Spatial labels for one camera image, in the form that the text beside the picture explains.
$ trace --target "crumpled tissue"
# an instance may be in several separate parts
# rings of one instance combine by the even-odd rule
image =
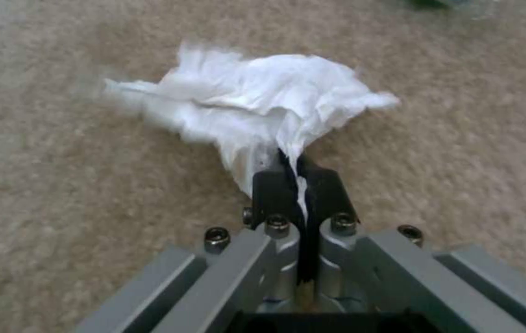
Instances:
[[[269,167],[278,148],[297,174],[310,143],[368,108],[398,102],[370,91],[347,66],[315,55],[248,59],[233,49],[183,43],[178,63],[158,83],[106,80],[104,94],[185,141],[214,143],[249,196],[253,175]],[[306,215],[301,177],[298,189]]]

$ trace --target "metal bar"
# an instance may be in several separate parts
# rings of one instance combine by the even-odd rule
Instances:
[[[526,326],[526,278],[470,245],[436,259]]]
[[[253,312],[276,282],[275,242],[243,230],[155,327],[155,333],[224,331],[239,310]]]
[[[205,260],[169,248],[83,320],[75,332],[149,332],[205,269]]]
[[[526,332],[519,321],[397,231],[358,240],[342,268],[380,310],[419,312],[443,332]]]

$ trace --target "tissue paper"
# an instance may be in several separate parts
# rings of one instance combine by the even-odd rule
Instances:
[[[160,82],[106,80],[105,94],[127,110],[180,133],[211,142],[249,196],[252,177],[281,149],[294,173],[304,148],[367,108],[397,102],[371,92],[347,66],[315,55],[248,59],[232,49],[181,45],[178,67]],[[298,180],[303,206],[305,181]]]

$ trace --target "paper towel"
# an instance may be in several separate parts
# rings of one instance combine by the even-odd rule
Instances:
[[[158,83],[106,80],[104,93],[185,141],[216,144],[249,196],[253,175],[272,163],[277,148],[296,173],[310,143],[367,108],[398,101],[371,92],[347,66],[315,55],[248,59],[235,50],[184,43],[178,62]],[[304,179],[298,187],[305,213]]]

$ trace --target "beige carpet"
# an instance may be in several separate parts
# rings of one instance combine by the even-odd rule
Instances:
[[[494,17],[405,0],[0,0],[0,332],[62,332],[170,244],[240,229],[211,146],[84,98],[157,80],[183,38],[364,68],[400,107],[309,148],[370,230],[412,223],[526,274],[526,1]]]

